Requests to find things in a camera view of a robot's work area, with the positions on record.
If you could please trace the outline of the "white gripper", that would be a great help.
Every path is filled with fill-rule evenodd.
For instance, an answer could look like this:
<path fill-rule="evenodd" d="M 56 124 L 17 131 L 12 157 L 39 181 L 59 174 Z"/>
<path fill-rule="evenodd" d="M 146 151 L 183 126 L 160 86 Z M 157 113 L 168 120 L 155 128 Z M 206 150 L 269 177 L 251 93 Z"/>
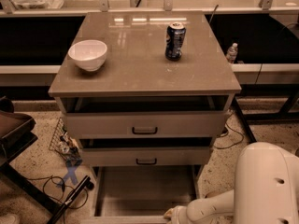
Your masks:
<path fill-rule="evenodd" d="M 168 209 L 164 213 L 164 218 L 170 219 L 172 224 L 189 224 L 185 206 L 176 206 Z"/>

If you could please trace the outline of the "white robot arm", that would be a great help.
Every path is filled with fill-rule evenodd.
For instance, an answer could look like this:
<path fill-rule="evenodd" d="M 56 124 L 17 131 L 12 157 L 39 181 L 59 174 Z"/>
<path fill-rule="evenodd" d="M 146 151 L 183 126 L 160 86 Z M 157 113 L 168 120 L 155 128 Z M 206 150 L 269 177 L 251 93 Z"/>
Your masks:
<path fill-rule="evenodd" d="M 299 156 L 276 145 L 245 147 L 235 167 L 235 187 L 164 213 L 167 224 L 213 224 L 231 216 L 234 224 L 299 224 Z"/>

